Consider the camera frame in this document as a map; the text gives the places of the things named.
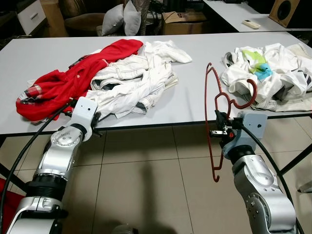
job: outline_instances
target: white pillow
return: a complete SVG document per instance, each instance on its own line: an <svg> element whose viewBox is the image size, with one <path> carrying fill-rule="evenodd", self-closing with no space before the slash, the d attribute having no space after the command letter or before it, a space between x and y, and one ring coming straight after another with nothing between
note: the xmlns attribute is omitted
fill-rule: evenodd
<svg viewBox="0 0 312 234"><path fill-rule="evenodd" d="M123 4L120 4L105 13L102 25L102 36L116 32L118 28L122 26L122 23Z"/></svg>
<svg viewBox="0 0 312 234"><path fill-rule="evenodd" d="M133 3L128 1L123 11L123 28L127 36L135 36L141 26L141 12L136 10Z"/></svg>

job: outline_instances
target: cardboard box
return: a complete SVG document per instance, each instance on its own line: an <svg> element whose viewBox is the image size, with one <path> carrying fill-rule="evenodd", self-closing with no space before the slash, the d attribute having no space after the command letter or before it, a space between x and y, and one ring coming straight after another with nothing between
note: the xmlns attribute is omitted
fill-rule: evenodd
<svg viewBox="0 0 312 234"><path fill-rule="evenodd" d="M64 18L59 9L58 0L40 0L48 23L43 30L43 36L47 38L68 37L64 26Z"/></svg>
<svg viewBox="0 0 312 234"><path fill-rule="evenodd" d="M162 34L204 34L209 33L210 23L202 12L162 13Z"/></svg>

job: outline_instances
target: tiled floor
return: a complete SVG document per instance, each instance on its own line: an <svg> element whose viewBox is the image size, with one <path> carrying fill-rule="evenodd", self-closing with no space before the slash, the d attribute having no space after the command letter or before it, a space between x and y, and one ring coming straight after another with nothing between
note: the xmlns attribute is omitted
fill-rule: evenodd
<svg viewBox="0 0 312 234"><path fill-rule="evenodd" d="M22 180L31 180L48 138L40 136L18 166ZM7 138L0 162L10 167L28 139ZM282 168L311 144L312 120L269 120L262 142ZM83 143L78 154L64 196L65 234L109 234L121 223L143 234L251 233L231 163L224 161L218 183L212 179L203 125L107 131ZM216 140L213 155L218 161ZM298 219L311 234L312 194L296 189L312 180L312 154L285 179ZM23 194L15 185L11 190Z"/></svg>

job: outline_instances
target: red garment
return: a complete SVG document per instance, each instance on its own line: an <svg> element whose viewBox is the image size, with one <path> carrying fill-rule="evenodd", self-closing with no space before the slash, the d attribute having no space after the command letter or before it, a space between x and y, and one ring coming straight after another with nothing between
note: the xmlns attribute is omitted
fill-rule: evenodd
<svg viewBox="0 0 312 234"><path fill-rule="evenodd" d="M66 72L52 71L36 80L16 101L17 112L30 121L40 121L64 106L69 98L78 99L91 89L95 74L132 54L137 54L143 43L139 40L121 39L101 52L82 58Z"/></svg>
<svg viewBox="0 0 312 234"><path fill-rule="evenodd" d="M0 193L2 193L3 191L4 184L5 184L5 180L0 179ZM3 229L2 229L3 234L9 228L9 225L12 219L14 218L16 209L19 206L20 200L22 200L23 198L24 196L21 196L19 194L15 194L10 191L6 192L5 203L4 203L4 213L3 213Z"/></svg>

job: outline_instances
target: white desk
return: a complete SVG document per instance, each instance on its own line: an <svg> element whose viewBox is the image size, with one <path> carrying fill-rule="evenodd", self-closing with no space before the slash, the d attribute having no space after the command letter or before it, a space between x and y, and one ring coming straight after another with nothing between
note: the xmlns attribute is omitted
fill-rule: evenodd
<svg viewBox="0 0 312 234"><path fill-rule="evenodd" d="M46 38L16 39L0 51L0 135L26 135L36 132L39 125L31 124L16 112L15 101L27 86L27 80L36 79L55 69L66 71L68 66L83 55L103 48L122 37L95 38ZM275 33L232 33L177 36L128 37L142 42L154 40L173 40L185 50L193 62L173 64L173 70L179 78L178 85L166 90L146 115L129 114L121 119L109 116L98 123L97 128L128 128L136 126L171 125L181 123L199 123L204 121L204 82L205 69L212 62L218 73L225 70L222 58L235 47L260 47L280 42L285 46L298 43L299 40L286 32ZM208 83L208 117L215 120L214 97L218 93L213 74ZM227 103L220 102L221 110ZM236 116L238 110L232 111ZM266 111L270 117L289 117L307 115L310 112L275 113ZM46 131L54 131L66 123L69 117L63 114L52 121Z"/></svg>
<svg viewBox="0 0 312 234"><path fill-rule="evenodd" d="M279 31L310 31L311 28L284 28L269 18L269 14L260 14L246 2L241 4L225 3L223 1L203 0L224 20L239 32L279 32ZM261 25L259 29L252 29L244 24L243 20L254 21Z"/></svg>

